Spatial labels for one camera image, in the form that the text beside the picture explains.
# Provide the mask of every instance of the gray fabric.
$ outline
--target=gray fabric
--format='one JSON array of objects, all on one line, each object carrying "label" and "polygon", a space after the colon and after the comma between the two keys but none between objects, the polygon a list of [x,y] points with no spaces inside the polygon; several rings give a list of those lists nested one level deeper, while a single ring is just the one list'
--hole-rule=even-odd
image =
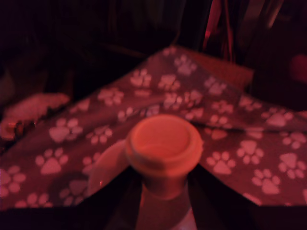
[{"label": "gray fabric", "polygon": [[170,47],[6,152],[1,208],[81,202],[97,158],[155,114],[190,120],[204,140],[201,165],[254,203],[306,204],[307,121],[244,95]]}]

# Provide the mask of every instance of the cup lid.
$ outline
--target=cup lid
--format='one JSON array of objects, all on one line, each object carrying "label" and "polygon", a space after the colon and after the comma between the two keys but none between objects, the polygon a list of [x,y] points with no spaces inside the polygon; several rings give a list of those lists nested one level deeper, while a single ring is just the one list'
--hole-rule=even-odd
[{"label": "cup lid", "polygon": [[186,120],[157,115],[139,122],[127,136],[126,156],[135,170],[148,176],[189,173],[199,162],[203,141]]}]

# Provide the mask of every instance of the paw print fabric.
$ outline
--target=paw print fabric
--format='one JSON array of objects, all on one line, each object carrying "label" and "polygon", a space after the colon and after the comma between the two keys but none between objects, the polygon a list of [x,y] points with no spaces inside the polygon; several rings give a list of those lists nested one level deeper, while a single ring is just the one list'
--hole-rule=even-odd
[{"label": "paw print fabric", "polygon": [[204,141],[200,165],[246,199],[307,204],[307,120],[233,88],[172,46],[39,124],[4,153],[0,208],[82,202],[105,150],[157,114],[196,126]]}]

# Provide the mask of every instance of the paw print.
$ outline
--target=paw print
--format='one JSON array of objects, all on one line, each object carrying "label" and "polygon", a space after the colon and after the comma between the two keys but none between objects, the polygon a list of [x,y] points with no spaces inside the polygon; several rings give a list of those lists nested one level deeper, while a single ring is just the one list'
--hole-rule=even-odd
[{"label": "paw print", "polygon": [[181,113],[184,114],[187,120],[192,120],[194,118],[201,118],[203,115],[203,110],[204,110],[203,108],[195,108],[191,109],[190,111],[183,110],[181,111]]},{"label": "paw print", "polygon": [[91,132],[86,135],[86,138],[91,139],[91,144],[95,145],[98,142],[104,144],[107,142],[107,139],[112,136],[112,130],[109,126],[102,126],[94,129],[94,132]]},{"label": "paw print", "polygon": [[152,94],[151,90],[136,90],[134,91],[134,96],[136,97],[149,97]]},{"label": "paw print", "polygon": [[260,159],[263,157],[264,152],[262,149],[257,148],[257,143],[253,140],[243,140],[240,143],[241,148],[236,152],[238,157],[243,157],[243,163],[259,164]]},{"label": "paw print", "polygon": [[170,46],[170,47],[165,48],[165,49],[163,50],[163,55],[164,55],[164,56],[168,56],[168,55],[170,55],[170,54],[174,54],[175,52],[176,52],[176,48],[173,47],[173,46]]},{"label": "paw print", "polygon": [[304,178],[304,170],[306,169],[306,165],[303,161],[297,160],[297,155],[294,153],[283,154],[280,157],[282,161],[278,168],[283,173],[287,172],[287,175],[291,179],[295,179],[296,177]]},{"label": "paw print", "polygon": [[221,95],[227,87],[225,83],[218,83],[214,77],[209,77],[209,79],[205,81],[204,86],[209,89],[209,94],[217,96]]},{"label": "paw print", "polygon": [[191,73],[197,69],[197,65],[195,63],[192,63],[192,61],[189,60],[185,55],[181,55],[180,58],[176,58],[174,64],[178,68],[178,73],[181,73],[186,76],[191,75]]},{"label": "paw print", "polygon": [[279,194],[280,179],[278,176],[272,176],[269,169],[263,171],[256,169],[254,173],[255,176],[251,179],[254,185],[261,186],[265,194]]},{"label": "paw print", "polygon": [[39,197],[36,193],[31,193],[27,200],[20,200],[15,204],[16,208],[25,208],[25,207],[52,207],[52,203],[48,202],[49,195],[47,193],[41,194]]},{"label": "paw print", "polygon": [[184,102],[187,104],[188,108],[198,105],[202,100],[202,94],[197,90],[192,90],[191,92],[184,93]]},{"label": "paw print", "polygon": [[12,166],[7,171],[0,169],[1,181],[1,197],[6,197],[10,192],[18,193],[20,190],[20,183],[24,182],[26,176],[20,173],[19,166]]},{"label": "paw print", "polygon": [[146,69],[134,71],[133,76],[130,78],[130,82],[133,86],[144,88],[149,88],[151,80],[152,76],[147,73]]},{"label": "paw print", "polygon": [[210,135],[212,140],[220,140],[227,137],[227,132],[218,128],[205,128],[205,133]]},{"label": "paw print", "polygon": [[56,127],[49,129],[50,137],[56,143],[61,143],[64,140],[75,140],[82,132],[83,128],[78,126],[76,118],[72,118],[69,121],[66,121],[65,118],[60,118],[56,122]]},{"label": "paw print", "polygon": [[126,111],[120,111],[117,115],[120,122],[125,122],[128,117],[133,115],[133,108],[129,107]]},{"label": "paw print", "polygon": [[253,111],[254,109],[260,109],[262,107],[262,104],[259,102],[254,102],[251,98],[246,96],[241,96],[240,107],[244,107],[246,111]]},{"label": "paw print", "polygon": [[265,118],[269,125],[283,127],[287,121],[292,120],[293,114],[285,109],[270,108],[268,112],[262,113],[261,117]]},{"label": "paw print", "polygon": [[153,115],[158,115],[159,114],[159,110],[160,110],[160,105],[155,104],[152,106],[149,106],[146,109],[141,110],[140,112],[140,116],[153,116]]},{"label": "paw print", "polygon": [[214,166],[214,172],[227,175],[231,174],[231,168],[236,166],[236,162],[229,159],[228,152],[223,152],[222,154],[214,152],[212,157],[207,158],[207,163],[210,166]]},{"label": "paw print", "polygon": [[98,94],[98,100],[104,101],[106,106],[113,106],[114,104],[121,104],[124,93],[118,88],[102,89]]},{"label": "paw print", "polygon": [[91,170],[93,168],[94,163],[98,160],[98,158],[100,157],[100,152],[97,152],[94,154],[94,156],[91,157],[84,157],[83,158],[83,164],[84,164],[84,168],[82,169],[82,173],[84,175],[89,176],[91,173]]},{"label": "paw print", "polygon": [[158,84],[158,88],[164,89],[165,91],[175,91],[180,88],[180,82],[176,80],[175,74],[163,75],[161,77],[161,81]]},{"label": "paw print", "polygon": [[232,114],[234,111],[234,106],[232,104],[228,104],[225,100],[220,100],[219,102],[213,102],[212,109],[217,110],[220,114],[228,113]]},{"label": "paw print", "polygon": [[59,193],[60,199],[63,199],[64,206],[77,205],[87,197],[87,181],[73,180],[68,188],[64,188]]},{"label": "paw print", "polygon": [[170,107],[174,110],[178,110],[183,99],[180,96],[177,96],[176,93],[166,93],[166,99],[164,100],[164,108],[169,109]]},{"label": "paw print", "polygon": [[67,161],[68,156],[63,155],[63,148],[56,149],[54,153],[52,149],[47,149],[43,156],[39,155],[35,159],[35,163],[41,168],[42,175],[60,172]]},{"label": "paw print", "polygon": [[219,117],[218,115],[212,115],[210,118],[210,122],[207,125],[217,128],[232,128],[231,124],[228,123],[228,118],[225,116]]},{"label": "paw print", "polygon": [[300,132],[293,132],[293,133],[287,133],[287,132],[281,132],[280,135],[283,137],[283,144],[284,145],[290,145],[293,149],[298,149],[301,147],[301,144],[306,143],[306,137],[304,134]]},{"label": "paw print", "polygon": [[90,107],[90,99],[84,99],[77,103],[73,108],[70,109],[70,113],[74,114],[77,111],[86,112],[88,108]]}]

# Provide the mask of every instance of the wooden surface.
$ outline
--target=wooden surface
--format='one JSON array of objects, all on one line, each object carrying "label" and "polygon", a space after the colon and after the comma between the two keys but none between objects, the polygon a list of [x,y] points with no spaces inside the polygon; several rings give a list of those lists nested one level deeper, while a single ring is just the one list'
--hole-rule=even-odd
[{"label": "wooden surface", "polygon": [[244,90],[252,82],[254,75],[254,70],[252,69],[238,66],[203,53],[188,49],[186,51],[207,71],[218,78],[226,80],[240,90]]}]

